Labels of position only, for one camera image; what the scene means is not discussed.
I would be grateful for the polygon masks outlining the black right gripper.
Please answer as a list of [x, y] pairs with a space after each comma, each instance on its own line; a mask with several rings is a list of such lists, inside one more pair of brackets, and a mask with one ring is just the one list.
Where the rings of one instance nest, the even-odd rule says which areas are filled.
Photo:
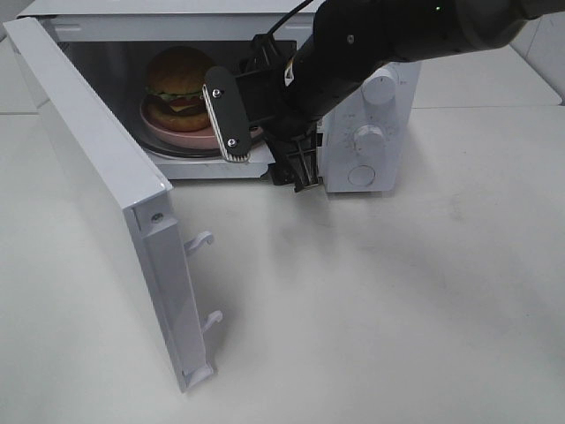
[[[265, 68], [266, 97], [275, 115], [262, 129], [277, 140], [306, 133], [388, 61], [386, 43], [306, 43], [286, 62]], [[289, 159], [267, 139], [275, 162], [268, 165], [275, 186], [295, 183], [299, 193], [319, 184], [317, 134], [292, 140]]]

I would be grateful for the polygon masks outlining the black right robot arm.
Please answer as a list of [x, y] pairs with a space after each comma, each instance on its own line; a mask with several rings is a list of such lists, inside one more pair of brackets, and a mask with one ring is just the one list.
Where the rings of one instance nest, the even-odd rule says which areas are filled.
[[312, 35], [276, 66], [268, 90], [278, 102], [263, 126], [273, 183], [298, 192], [318, 183], [302, 147], [316, 124], [384, 65], [502, 48], [527, 22], [563, 10], [562, 1], [323, 2]]

